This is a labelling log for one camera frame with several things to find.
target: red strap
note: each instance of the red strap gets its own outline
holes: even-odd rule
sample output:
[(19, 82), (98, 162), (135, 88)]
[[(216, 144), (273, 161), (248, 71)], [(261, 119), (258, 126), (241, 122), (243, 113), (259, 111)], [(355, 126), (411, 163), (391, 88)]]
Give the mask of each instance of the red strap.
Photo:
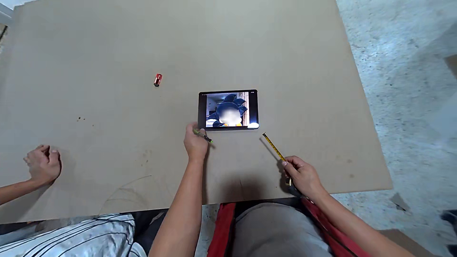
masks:
[[(332, 249), (336, 257), (370, 257), (362, 250), (353, 240), (335, 228), (327, 216), (310, 200), (302, 198), (302, 203), (308, 208), (313, 215), (316, 224), (324, 235), (324, 239)], [(218, 217), (216, 219), (216, 228), (214, 230), (213, 240), (208, 248), (207, 257), (224, 257), (230, 242), (230, 229), (234, 221), (235, 203), (222, 203), (219, 207)]]
[(235, 215), (235, 203), (221, 203), (207, 257), (224, 257)]
[(309, 199), (302, 198), (302, 203), (308, 208), (309, 212), (314, 216), (314, 218), (319, 222), (320, 229), (323, 230), (322, 234), (324, 235), (325, 240), (332, 249), (332, 253), (336, 257), (354, 257), (354, 253), (358, 257), (370, 257), (370, 255), (362, 250), (358, 244), (356, 244), (352, 239), (343, 234), (335, 228), (325, 216), (325, 214)]

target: hand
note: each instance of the hand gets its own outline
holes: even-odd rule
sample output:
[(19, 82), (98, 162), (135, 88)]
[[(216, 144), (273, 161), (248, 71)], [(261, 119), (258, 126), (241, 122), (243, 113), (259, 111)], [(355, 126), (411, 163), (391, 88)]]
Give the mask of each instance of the hand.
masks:
[(284, 170), (289, 173), (295, 187), (309, 199), (314, 201), (317, 197), (328, 194), (320, 183), (316, 169), (309, 163), (296, 156), (289, 156), (282, 162)]
[(39, 145), (24, 157), (24, 161), (30, 167), (29, 172), (32, 176), (30, 180), (43, 186), (53, 182), (62, 169), (60, 153), (57, 150), (49, 152), (50, 148), (49, 145)]
[[(206, 152), (208, 151), (208, 142), (201, 136), (194, 134), (194, 129), (197, 128), (197, 123), (191, 123), (186, 127), (186, 136), (184, 137), (184, 146), (186, 147), (189, 161), (196, 160), (202, 161), (205, 159)], [(206, 135), (204, 129), (200, 130), (201, 133)]]

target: wooden board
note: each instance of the wooden board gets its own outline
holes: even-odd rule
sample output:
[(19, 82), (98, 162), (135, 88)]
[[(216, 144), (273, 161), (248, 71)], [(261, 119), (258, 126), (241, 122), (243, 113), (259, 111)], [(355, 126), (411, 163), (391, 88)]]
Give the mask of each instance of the wooden board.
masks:
[(0, 186), (29, 177), (22, 157), (41, 143), (64, 166), (2, 206), (3, 223), (169, 207), (201, 91), (255, 88), (260, 116), (259, 130), (209, 133), (205, 203), (289, 196), (263, 132), (331, 193), (392, 186), (334, 0), (40, 0), (19, 17)]

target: red battery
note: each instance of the red battery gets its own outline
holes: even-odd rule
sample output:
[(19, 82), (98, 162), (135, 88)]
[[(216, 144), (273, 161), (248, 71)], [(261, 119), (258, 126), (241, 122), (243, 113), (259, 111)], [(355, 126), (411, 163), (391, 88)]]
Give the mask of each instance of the red battery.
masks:
[(162, 74), (157, 73), (154, 80), (154, 86), (160, 86), (160, 82), (162, 81)]

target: green pencil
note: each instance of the green pencil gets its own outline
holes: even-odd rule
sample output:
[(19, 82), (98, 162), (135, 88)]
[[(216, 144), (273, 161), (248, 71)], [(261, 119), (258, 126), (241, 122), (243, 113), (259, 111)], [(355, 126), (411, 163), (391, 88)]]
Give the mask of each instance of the green pencil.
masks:
[(202, 134), (198, 129), (194, 128), (194, 134), (195, 135), (199, 135), (199, 136), (202, 136), (206, 141), (208, 141), (209, 143), (213, 143), (213, 140), (211, 140), (211, 138), (207, 137), (205, 134)]

